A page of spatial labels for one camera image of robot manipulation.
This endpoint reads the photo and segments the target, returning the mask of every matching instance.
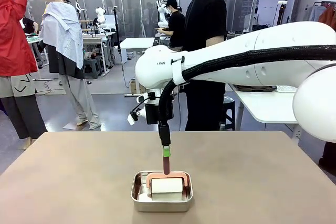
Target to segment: white table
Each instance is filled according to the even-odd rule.
[[[299,143],[302,128],[298,124],[293,112],[293,98],[295,93],[273,92],[241,92],[230,84],[232,90],[238,96],[236,130],[240,131],[244,108],[246,108],[255,120],[261,123],[292,124],[292,140]]]
[[[104,77],[108,72],[110,72],[110,70],[106,68],[106,64],[105,64],[103,40],[113,34],[115,33],[113,32],[113,33],[95,34],[95,35],[83,34],[83,44],[84,45],[100,45],[101,46],[101,55],[102,55],[102,60],[104,64],[104,73],[101,75],[102,77]]]
[[[146,50],[153,46],[155,38],[127,38],[122,43],[120,43],[121,49],[126,49],[128,51],[133,51],[135,55],[135,60],[138,60],[138,52],[142,54],[143,50]],[[140,87],[138,81],[135,79],[136,84],[136,94],[125,94],[125,96],[139,96]]]
[[[41,41],[41,38],[38,37],[38,36],[30,37],[29,41],[28,41],[28,44],[30,45],[30,49],[31,49],[31,51],[32,51],[32,53],[34,55],[34,58],[35,58],[35,63],[36,63],[36,67],[37,67],[37,74],[38,74],[38,77],[39,77],[38,79],[33,79],[33,80],[34,81],[52,81],[53,79],[51,79],[51,78],[42,78],[41,77],[41,73],[40,73],[39,68],[38,68],[38,64],[37,64],[37,60],[36,60],[36,57],[35,57],[35,53],[34,53],[32,44],[33,43],[38,43],[40,41]],[[46,51],[45,48],[43,49],[43,51],[44,51],[44,54],[45,54],[46,60],[47,60],[47,63],[43,64],[43,66],[47,66],[47,65],[49,65],[49,59],[48,59],[47,51]]]

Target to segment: stainless steel container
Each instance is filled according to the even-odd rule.
[[[138,172],[133,181],[131,197],[136,211],[139,212],[187,212],[193,199],[193,186],[190,175],[188,176],[189,186],[183,189],[182,201],[152,201],[148,196],[150,189],[146,187],[146,179],[149,173],[161,171],[145,170]]]

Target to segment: beige tabletop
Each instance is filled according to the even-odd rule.
[[[45,133],[0,176],[3,224],[332,224],[336,187],[281,132],[172,133],[191,175],[186,213],[140,213],[140,170],[161,168],[157,132]]]

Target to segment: white cable strap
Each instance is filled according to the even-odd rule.
[[[172,60],[173,81],[177,86],[186,82],[182,76],[183,64],[184,56],[181,59]]]

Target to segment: green tape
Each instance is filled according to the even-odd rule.
[[[170,147],[166,146],[162,148],[163,150],[163,157],[170,157]]]

